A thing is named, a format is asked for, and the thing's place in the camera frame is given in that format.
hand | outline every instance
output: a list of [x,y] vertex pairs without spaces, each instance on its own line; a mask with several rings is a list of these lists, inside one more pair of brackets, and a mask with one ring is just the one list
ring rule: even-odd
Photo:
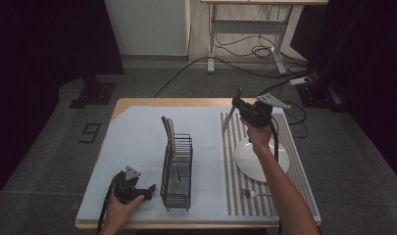
[[241,122],[247,126],[247,135],[253,144],[254,153],[260,157],[265,151],[271,153],[269,141],[271,140],[272,130],[267,125],[264,127],[254,127],[247,122],[243,117],[240,117]]
[[128,205],[122,204],[114,193],[110,194],[107,205],[106,222],[100,232],[101,235],[115,234],[124,225],[131,212],[144,199],[143,195],[135,198]]

white plate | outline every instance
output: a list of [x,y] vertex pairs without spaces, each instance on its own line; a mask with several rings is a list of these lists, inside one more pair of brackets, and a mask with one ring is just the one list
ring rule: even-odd
[[[274,141],[272,139],[269,142],[269,146],[271,147],[272,153],[274,153]],[[237,148],[235,148],[234,157],[235,162],[243,173],[250,178],[266,182],[262,166],[256,154],[253,152],[253,144],[249,143],[249,138],[245,138],[238,143]],[[278,164],[285,173],[289,170],[289,156],[280,144],[278,145]]]

wrist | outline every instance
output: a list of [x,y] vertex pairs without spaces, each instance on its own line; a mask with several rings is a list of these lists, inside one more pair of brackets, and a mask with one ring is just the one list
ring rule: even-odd
[[259,159],[274,158],[274,155],[273,155],[271,148],[269,146],[260,146],[257,148],[257,150],[255,152]]

silver fork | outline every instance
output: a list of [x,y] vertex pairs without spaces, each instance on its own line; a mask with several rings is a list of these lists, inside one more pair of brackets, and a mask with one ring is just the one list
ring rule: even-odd
[[257,193],[253,190],[249,189],[241,189],[241,195],[247,197],[247,198],[256,198],[257,196],[271,196],[272,194],[270,193]]

striped mat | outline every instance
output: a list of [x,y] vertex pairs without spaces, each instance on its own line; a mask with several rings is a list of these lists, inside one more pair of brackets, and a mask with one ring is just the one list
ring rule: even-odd
[[[228,113],[220,113],[220,128]],[[305,171],[299,160],[293,139],[287,126],[284,114],[273,114],[278,124],[278,141],[289,156],[290,166],[287,176],[304,197],[314,216],[319,215],[315,205]],[[234,160],[234,151],[238,143],[247,137],[246,127],[240,121],[240,116],[234,113],[223,140],[223,170],[225,186],[225,214],[248,216],[277,216],[272,197],[257,197],[255,199],[241,196],[240,189],[250,189],[257,192],[269,193],[269,185],[265,182],[254,180],[245,175]]]

